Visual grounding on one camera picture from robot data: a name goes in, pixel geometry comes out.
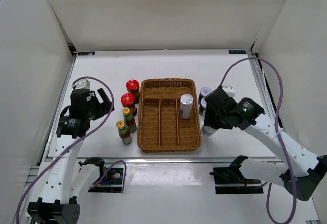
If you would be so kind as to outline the silver white can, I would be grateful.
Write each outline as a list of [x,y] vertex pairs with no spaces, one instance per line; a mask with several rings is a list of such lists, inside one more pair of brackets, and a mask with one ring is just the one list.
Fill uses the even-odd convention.
[[180,98],[180,117],[182,119],[189,119],[191,117],[194,99],[190,94],[184,94]]
[[214,129],[210,126],[202,126],[201,133],[204,136],[210,137],[212,134],[216,133],[217,129]]

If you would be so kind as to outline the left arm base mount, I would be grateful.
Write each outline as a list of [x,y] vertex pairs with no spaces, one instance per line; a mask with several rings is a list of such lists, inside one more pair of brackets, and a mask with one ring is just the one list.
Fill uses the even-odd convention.
[[118,160],[106,167],[104,159],[99,157],[87,158],[80,166],[94,165],[99,168],[99,177],[91,184],[88,192],[93,193],[122,193],[125,187],[127,164]]

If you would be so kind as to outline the silver top white can front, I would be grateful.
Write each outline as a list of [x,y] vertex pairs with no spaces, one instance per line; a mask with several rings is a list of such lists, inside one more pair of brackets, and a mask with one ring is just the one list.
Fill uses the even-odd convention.
[[214,129],[210,126],[202,126],[201,133],[204,136],[210,137],[212,134],[216,133],[217,129]]

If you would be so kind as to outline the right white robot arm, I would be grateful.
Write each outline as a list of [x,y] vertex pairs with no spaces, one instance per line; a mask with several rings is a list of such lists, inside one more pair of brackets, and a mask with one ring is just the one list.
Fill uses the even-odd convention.
[[250,98],[236,102],[222,87],[206,98],[204,126],[218,130],[238,128],[260,141],[282,162],[265,163],[237,156],[229,166],[229,176],[235,183],[258,179],[284,187],[291,195],[307,201],[326,175],[326,155],[318,156],[292,139]]

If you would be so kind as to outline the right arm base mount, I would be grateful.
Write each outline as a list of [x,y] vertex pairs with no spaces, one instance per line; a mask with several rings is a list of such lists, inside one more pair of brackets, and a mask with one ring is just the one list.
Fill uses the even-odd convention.
[[263,187],[267,183],[262,183],[258,179],[247,179],[239,171],[241,163],[247,156],[237,156],[229,167],[214,167],[209,174],[214,178],[215,194],[263,194]]

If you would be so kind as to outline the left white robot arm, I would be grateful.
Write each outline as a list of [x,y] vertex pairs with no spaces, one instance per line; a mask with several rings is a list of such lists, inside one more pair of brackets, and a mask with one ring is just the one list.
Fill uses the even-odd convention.
[[71,195],[71,180],[78,152],[90,123],[107,117],[114,110],[113,100],[103,88],[73,89],[70,105],[60,113],[56,130],[56,153],[51,164],[42,172],[48,173],[45,186],[35,202],[29,202],[27,213],[36,223],[77,223],[80,205]]

